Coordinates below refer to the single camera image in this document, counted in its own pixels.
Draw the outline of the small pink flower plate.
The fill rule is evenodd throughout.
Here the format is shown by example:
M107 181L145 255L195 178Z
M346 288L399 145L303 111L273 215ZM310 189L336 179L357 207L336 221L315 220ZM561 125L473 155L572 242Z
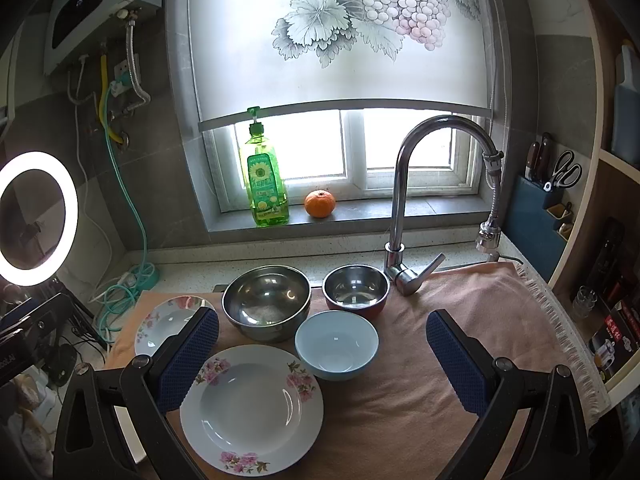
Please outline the small pink flower plate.
M203 364L180 406L180 424L204 462L258 478L306 455L323 412L318 382L299 359L279 348L244 344Z

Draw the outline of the light blue ceramic bowl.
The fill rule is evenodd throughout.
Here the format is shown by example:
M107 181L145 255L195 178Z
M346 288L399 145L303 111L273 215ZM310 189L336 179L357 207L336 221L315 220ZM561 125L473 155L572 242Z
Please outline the light blue ceramic bowl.
M365 318L327 310L307 318L296 330L299 359L314 376L346 382L360 375L378 354L378 332Z

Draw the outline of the orange tangerine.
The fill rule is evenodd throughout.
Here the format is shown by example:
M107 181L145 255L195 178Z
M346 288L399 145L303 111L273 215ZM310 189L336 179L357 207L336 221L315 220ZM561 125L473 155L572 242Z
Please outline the orange tangerine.
M335 197L326 190L312 191L304 199L306 213L315 219L328 218L335 206Z

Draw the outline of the blue knife block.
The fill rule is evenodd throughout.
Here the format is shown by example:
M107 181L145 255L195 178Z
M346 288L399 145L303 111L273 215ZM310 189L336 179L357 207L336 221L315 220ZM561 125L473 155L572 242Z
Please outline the blue knife block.
M518 176L503 222L503 233L546 281L566 245L555 218L548 213L552 206L562 204L562 197L562 190L544 192L539 184Z

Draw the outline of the pink towel mat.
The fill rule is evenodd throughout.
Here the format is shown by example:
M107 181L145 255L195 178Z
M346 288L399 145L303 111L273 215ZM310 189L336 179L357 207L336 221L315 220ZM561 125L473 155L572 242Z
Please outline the pink towel mat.
M466 412L425 337L445 309L494 356L548 372L567 364L587 425L608 394L562 304L529 266L499 262L434 274L417 294L391 292L373 324L380 348L348 382L322 382L324 416L305 456L281 479L434 479L475 418Z

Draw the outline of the white window frame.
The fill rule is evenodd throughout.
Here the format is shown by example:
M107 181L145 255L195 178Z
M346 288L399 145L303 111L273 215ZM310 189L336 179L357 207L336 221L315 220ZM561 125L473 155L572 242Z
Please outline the white window frame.
M326 190L340 202L389 198L401 141L438 110L365 108L312 110L262 118L293 205ZM203 133L208 164L222 211L245 210L243 164L250 154L247 120ZM480 188L480 146L452 127L424 138L412 152L411 196L474 195Z

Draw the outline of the grape print roller blind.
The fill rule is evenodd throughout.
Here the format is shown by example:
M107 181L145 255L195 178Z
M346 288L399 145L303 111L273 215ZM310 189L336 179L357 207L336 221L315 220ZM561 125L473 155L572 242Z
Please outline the grape print roller blind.
M203 130L319 110L490 113L486 0L189 0Z

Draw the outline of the black handled scissors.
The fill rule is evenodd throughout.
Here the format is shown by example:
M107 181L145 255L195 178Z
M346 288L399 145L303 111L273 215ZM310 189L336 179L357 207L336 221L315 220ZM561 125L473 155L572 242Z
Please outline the black handled scissors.
M582 177L582 165L575 162L575 153L565 150L556 160L552 174L542 187L544 192L572 188Z

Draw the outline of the large steel bowl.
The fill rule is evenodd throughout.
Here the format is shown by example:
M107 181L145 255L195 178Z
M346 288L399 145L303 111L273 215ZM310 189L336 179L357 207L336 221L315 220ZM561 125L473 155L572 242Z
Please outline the large steel bowl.
M258 266L238 276L222 295L221 307L245 337L272 344L294 337L311 303L310 281L292 266Z

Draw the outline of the green dish soap bottle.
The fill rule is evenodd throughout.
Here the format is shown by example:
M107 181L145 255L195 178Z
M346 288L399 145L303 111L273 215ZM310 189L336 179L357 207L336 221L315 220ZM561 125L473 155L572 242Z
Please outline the green dish soap bottle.
M288 196L276 153L265 135L259 112L258 106L247 110L252 121L248 125L250 137L244 144L242 162L248 203L256 226L282 226L290 218Z

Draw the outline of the red steel bowl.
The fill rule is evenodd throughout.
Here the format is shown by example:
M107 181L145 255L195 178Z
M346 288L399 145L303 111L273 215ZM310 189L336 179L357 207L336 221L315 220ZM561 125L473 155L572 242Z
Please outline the red steel bowl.
M352 312L372 321L386 305L390 280L374 266L348 264L332 270L321 289L330 309Z

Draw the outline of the large pink rose plate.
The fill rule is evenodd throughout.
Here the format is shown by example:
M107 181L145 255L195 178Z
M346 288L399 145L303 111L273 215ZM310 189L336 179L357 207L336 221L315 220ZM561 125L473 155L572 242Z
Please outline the large pink rose plate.
M199 296L183 295L158 304L145 315L134 337L134 354L152 356L170 336L178 334L199 308L213 305Z

